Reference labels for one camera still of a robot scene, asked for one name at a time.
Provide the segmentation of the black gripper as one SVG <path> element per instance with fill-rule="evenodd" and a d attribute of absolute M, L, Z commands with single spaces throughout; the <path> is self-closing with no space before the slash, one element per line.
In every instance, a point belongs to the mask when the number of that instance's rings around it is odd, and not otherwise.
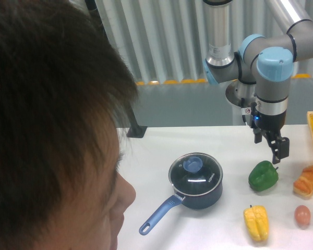
<path fill-rule="evenodd" d="M 278 115 L 266 115 L 258 110 L 258 104 L 251 103 L 250 127 L 254 133 L 254 143 L 262 142 L 262 137 L 265 137 L 268 146 L 272 151 L 272 162 L 279 163 L 281 159 L 289 157 L 290 140 L 287 137 L 282 137 L 280 130 L 285 123 L 286 112 Z"/>

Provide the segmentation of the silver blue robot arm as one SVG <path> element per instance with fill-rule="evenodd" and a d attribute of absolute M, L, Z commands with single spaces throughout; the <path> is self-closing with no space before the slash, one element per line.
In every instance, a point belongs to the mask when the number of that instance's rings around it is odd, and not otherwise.
<path fill-rule="evenodd" d="M 231 1 L 204 1 L 209 48 L 203 62 L 208 82 L 229 82 L 227 99 L 250 111 L 245 118 L 255 142 L 266 139 L 272 162 L 288 157 L 290 142 L 281 135 L 294 63 L 313 58 L 313 21 L 298 1 L 267 1 L 283 35 L 246 37 L 232 51 Z"/>

